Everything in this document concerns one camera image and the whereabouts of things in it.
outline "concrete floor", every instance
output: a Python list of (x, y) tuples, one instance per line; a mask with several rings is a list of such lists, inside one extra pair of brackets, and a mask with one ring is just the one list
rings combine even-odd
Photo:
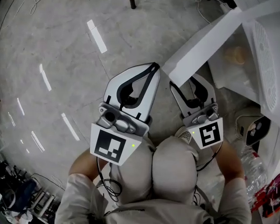
[[(3, 26), (23, 1), (14, 1)], [(207, 23), (196, 10), (199, 0), (136, 0), (135, 10), (129, 0), (42, 0), (30, 15), (32, 1), (26, 0), (0, 34), (0, 122), (3, 140), (9, 145), (3, 154), (30, 173), (54, 175), (65, 183), (72, 162), (89, 147), (91, 123), (98, 118), (98, 104), (109, 80), (138, 64), (162, 66)], [(201, 11), (210, 21), (222, 14), (214, 0), (204, 0)], [(106, 45), (104, 53), (86, 24), (89, 20)], [(40, 64), (51, 91), (40, 74)], [(212, 82), (207, 65), (198, 73)], [(168, 84), (162, 72), (151, 110), (150, 135), (156, 144), (182, 125)], [(247, 102), (226, 89), (216, 93), (221, 115)], [(34, 142), (32, 131), (43, 149)], [(57, 192), (58, 188), (48, 185)]]

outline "plastic water bottle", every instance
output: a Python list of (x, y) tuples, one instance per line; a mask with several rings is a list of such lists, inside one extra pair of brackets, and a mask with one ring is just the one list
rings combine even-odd
[(246, 190), (249, 199), (252, 199), (261, 190), (267, 181), (266, 166), (252, 148), (245, 148), (241, 155), (245, 171)]

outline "white sleeve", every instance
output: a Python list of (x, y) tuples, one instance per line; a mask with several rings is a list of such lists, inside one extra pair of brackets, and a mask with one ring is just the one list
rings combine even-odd
[(107, 200), (83, 174), (68, 177), (55, 224), (88, 224), (104, 216)]
[(230, 224), (251, 223), (246, 185), (242, 178), (235, 178), (224, 187), (219, 213), (227, 217)]

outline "white pants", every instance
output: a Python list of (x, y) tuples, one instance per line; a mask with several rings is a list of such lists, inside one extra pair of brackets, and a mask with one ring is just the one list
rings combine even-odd
[(174, 136), (156, 149), (149, 142), (143, 141), (122, 166), (111, 165), (111, 178), (122, 185), (119, 203), (158, 198), (191, 204), (197, 181), (193, 148)]

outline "person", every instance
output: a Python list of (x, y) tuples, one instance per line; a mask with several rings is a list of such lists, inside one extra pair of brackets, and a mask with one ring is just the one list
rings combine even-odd
[[(70, 168), (55, 223), (250, 224), (244, 171), (227, 141), (223, 141), (216, 155), (225, 178), (219, 218), (193, 204), (198, 156), (190, 142), (190, 133), (182, 127), (156, 150), (145, 139), (122, 166), (112, 164), (111, 178), (122, 185), (122, 193), (119, 207), (105, 215), (107, 201), (93, 184), (98, 176), (96, 157), (86, 150)], [(211, 148), (216, 152), (219, 146)], [(101, 169), (106, 164), (107, 161), (99, 160)]]

